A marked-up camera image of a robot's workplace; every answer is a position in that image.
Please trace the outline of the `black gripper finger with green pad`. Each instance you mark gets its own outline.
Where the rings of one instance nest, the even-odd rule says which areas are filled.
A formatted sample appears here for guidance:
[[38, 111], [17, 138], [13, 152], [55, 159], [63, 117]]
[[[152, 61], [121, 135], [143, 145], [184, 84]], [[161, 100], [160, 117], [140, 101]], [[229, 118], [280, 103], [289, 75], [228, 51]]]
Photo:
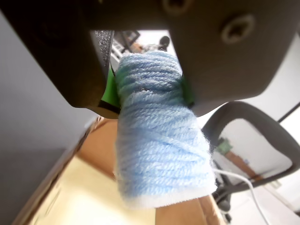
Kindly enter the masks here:
[[262, 93], [300, 21], [297, 0], [166, 0], [173, 46], [201, 116]]
[[0, 9], [71, 106], [116, 119], [118, 108], [103, 100], [113, 32], [88, 24], [99, 5], [98, 0], [3, 0]]

